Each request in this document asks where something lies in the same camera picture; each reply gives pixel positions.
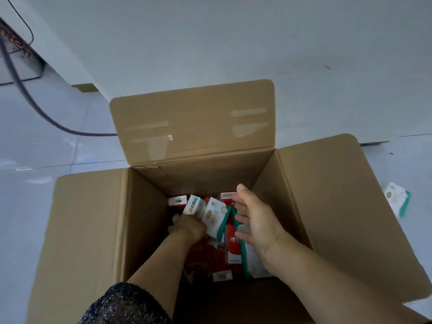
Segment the white tile floor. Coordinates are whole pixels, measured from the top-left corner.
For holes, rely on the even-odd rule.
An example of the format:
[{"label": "white tile floor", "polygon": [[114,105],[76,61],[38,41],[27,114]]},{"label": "white tile floor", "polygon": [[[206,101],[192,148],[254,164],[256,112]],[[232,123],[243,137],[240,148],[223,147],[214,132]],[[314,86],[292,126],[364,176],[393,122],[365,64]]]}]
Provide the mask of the white tile floor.
[{"label": "white tile floor", "polygon": [[[108,103],[99,93],[82,94],[49,68],[42,79],[26,86],[63,125],[114,132]],[[0,113],[0,318],[4,324],[21,324],[56,178],[128,164],[116,137],[63,133],[35,114],[14,86],[0,86]],[[412,192],[400,224],[432,278],[432,135],[398,138],[364,147],[364,152],[380,183],[391,180]],[[411,306],[432,317],[431,298]]]}]

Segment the box flap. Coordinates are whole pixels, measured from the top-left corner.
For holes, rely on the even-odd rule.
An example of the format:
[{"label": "box flap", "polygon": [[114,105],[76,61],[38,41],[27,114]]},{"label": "box flap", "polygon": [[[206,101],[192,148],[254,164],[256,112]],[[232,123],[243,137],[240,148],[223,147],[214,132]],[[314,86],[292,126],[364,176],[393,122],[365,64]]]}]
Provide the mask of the box flap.
[{"label": "box flap", "polygon": [[354,136],[298,144],[278,154],[318,254],[400,302],[431,293],[429,278]]},{"label": "box flap", "polygon": [[57,179],[30,296],[28,324],[77,323],[122,279],[128,172],[113,169]]},{"label": "box flap", "polygon": [[110,109],[133,166],[274,146],[274,85],[267,79],[117,97]]}]

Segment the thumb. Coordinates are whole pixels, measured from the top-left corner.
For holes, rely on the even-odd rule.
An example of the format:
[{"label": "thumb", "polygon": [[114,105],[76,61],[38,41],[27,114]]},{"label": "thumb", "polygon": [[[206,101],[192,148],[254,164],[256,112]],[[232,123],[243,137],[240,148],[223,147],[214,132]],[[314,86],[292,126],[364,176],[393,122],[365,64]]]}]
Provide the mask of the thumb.
[{"label": "thumb", "polygon": [[252,237],[251,233],[246,233],[246,232],[240,232],[240,231],[236,231],[234,233],[234,235],[236,236],[236,238],[250,244],[253,245],[254,244],[254,238]]},{"label": "thumb", "polygon": [[245,201],[246,206],[253,207],[261,203],[261,200],[243,184],[237,185],[238,195]]}]

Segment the black cable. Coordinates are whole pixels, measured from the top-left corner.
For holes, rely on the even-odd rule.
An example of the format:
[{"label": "black cable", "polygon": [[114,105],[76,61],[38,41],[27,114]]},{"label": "black cable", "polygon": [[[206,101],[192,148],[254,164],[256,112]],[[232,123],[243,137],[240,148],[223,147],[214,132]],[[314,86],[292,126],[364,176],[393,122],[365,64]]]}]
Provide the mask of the black cable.
[{"label": "black cable", "polygon": [[[7,0],[7,1],[9,2],[10,6],[12,7],[12,9],[15,10],[16,14],[18,15],[18,17],[21,18],[21,20],[23,21],[23,23],[25,24],[25,26],[27,26],[27,28],[29,29],[31,37],[32,37],[31,41],[29,42],[29,45],[32,44],[33,41],[35,40],[35,35],[33,34],[33,31],[31,30],[30,26],[26,23],[26,21],[24,20],[24,18],[21,17],[21,15],[19,14],[18,10],[15,9],[14,5],[12,4],[12,2],[10,0]],[[15,51],[10,52],[9,54],[14,54],[15,52],[19,52],[19,51],[20,51],[20,49],[17,49]]]},{"label": "black cable", "polygon": [[9,71],[10,76],[12,77],[13,82],[18,87],[19,91],[21,92],[22,96],[26,99],[26,101],[30,104],[30,106],[36,110],[36,112],[47,122],[50,124],[56,126],[58,129],[65,131],[70,134],[74,135],[80,135],[80,136],[117,136],[116,133],[86,133],[86,132],[80,132],[75,130],[70,130],[59,123],[57,123],[54,119],[49,117],[33,100],[32,96],[29,94],[27,89],[25,88],[24,84],[22,83],[21,79],[18,76],[18,73],[16,72],[16,68],[14,66],[14,63],[12,62],[12,59],[10,58],[10,55],[7,53],[6,45],[3,41],[3,37],[0,36],[0,53],[4,58],[4,61],[6,63],[6,67]]}]

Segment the black glittery clothing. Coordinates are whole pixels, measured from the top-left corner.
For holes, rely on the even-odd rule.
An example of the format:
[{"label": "black glittery clothing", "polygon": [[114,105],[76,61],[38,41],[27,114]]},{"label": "black glittery clothing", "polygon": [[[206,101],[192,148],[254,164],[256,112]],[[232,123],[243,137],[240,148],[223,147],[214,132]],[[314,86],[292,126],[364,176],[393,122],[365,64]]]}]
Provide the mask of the black glittery clothing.
[{"label": "black glittery clothing", "polygon": [[87,309],[78,324],[169,324],[159,302],[131,283],[114,284]]}]

